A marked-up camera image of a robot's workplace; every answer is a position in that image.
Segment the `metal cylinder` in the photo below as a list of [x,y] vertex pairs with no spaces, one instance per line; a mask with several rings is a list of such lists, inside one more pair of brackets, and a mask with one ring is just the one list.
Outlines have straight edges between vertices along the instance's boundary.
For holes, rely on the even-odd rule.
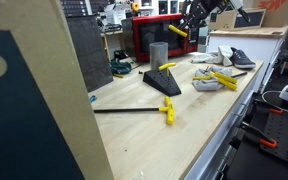
[[158,67],[168,62],[168,43],[155,42],[150,44],[150,66],[151,70],[158,70]]

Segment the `light wooden table surface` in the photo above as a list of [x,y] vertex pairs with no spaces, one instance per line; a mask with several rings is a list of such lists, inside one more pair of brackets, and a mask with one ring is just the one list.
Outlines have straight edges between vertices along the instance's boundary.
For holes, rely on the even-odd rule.
[[238,31],[217,30],[209,33],[210,36],[253,37],[253,38],[281,38],[288,32],[288,25],[284,27],[262,27]]
[[[95,113],[115,179],[183,178],[262,65],[255,61],[257,67],[238,79],[236,91],[198,92],[192,77],[210,64],[192,64],[193,56],[169,59],[177,62],[170,71],[182,91],[171,97],[174,125],[165,123],[162,112]],[[243,72],[230,68],[233,74]],[[147,70],[149,64],[137,67],[89,93],[97,97],[93,109],[163,107],[165,95],[142,81],[139,71]]]

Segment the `yellow tool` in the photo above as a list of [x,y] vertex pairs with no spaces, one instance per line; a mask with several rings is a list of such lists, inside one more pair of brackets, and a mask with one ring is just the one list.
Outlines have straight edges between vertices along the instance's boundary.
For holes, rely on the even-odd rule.
[[234,78],[230,79],[231,77],[228,77],[228,76],[226,76],[226,75],[224,75],[224,74],[223,74],[223,76],[218,75],[218,74],[217,74],[217,76],[216,76],[216,74],[215,74],[214,72],[210,72],[210,76],[212,76],[213,78],[217,79],[218,82],[220,82],[220,83],[223,84],[224,86],[226,86],[226,87],[228,87],[228,88],[230,88],[230,89],[232,89],[232,90],[234,90],[234,91],[237,89],[237,86],[236,86],[234,83],[231,82],[231,81],[234,82],[234,80],[232,80],[232,79],[234,79]]
[[167,69],[167,76],[170,76],[170,70],[168,69],[169,67],[172,67],[172,66],[176,66],[176,63],[168,63],[168,64],[164,64],[160,67],[158,67],[158,70],[159,71],[162,71],[164,69]]
[[169,25],[168,29],[170,29],[171,31],[183,36],[183,37],[187,37],[187,33],[178,29],[177,27],[173,26],[173,25]]
[[210,80],[211,76],[195,76],[193,80]]
[[173,105],[172,105],[170,97],[166,96],[164,100],[165,100],[166,107],[158,108],[158,111],[166,112],[166,114],[167,114],[166,124],[172,125],[172,124],[174,124],[174,109],[173,109]]
[[108,112],[135,112],[135,111],[160,111],[166,112],[166,124],[174,124],[174,108],[170,97],[164,98],[166,107],[160,108],[133,108],[133,109],[98,109],[94,110],[94,113],[108,113]]

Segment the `gray sneaker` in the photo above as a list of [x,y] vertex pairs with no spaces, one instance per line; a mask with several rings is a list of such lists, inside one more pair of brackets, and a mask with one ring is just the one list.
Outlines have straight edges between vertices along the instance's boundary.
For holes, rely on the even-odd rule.
[[230,60],[236,68],[253,69],[256,67],[256,64],[252,62],[242,50],[233,47],[231,47],[231,49],[233,51],[233,56]]

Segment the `cardboard wall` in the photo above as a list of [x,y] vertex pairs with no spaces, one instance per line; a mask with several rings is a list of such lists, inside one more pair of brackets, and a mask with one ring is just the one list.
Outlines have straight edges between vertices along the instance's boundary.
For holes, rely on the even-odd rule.
[[265,8],[262,27],[288,25],[288,0],[244,0],[245,8]]
[[0,0],[0,30],[11,32],[84,177],[113,179],[61,11],[55,0]]

